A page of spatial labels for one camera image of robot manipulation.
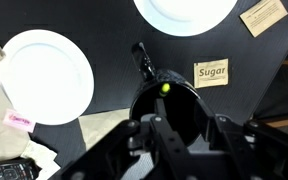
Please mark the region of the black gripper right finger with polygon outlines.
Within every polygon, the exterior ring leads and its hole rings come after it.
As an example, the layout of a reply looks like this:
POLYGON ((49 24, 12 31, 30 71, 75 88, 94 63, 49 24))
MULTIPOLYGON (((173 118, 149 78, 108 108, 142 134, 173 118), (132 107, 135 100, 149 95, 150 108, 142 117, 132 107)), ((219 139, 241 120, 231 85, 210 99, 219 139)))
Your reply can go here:
POLYGON ((256 120, 239 125, 201 98, 194 102, 194 120, 210 148, 224 151, 242 180, 288 180, 287 133, 256 120))

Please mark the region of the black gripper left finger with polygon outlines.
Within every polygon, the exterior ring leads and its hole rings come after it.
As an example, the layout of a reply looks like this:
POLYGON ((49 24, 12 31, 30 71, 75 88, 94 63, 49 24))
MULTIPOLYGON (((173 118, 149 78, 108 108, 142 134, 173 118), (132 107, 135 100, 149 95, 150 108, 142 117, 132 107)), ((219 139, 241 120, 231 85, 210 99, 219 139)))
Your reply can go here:
POLYGON ((166 119, 165 105, 161 98, 154 102, 149 127, 153 141, 151 156, 154 167, 145 180, 198 180, 198 176, 189 167, 190 154, 186 146, 166 119))

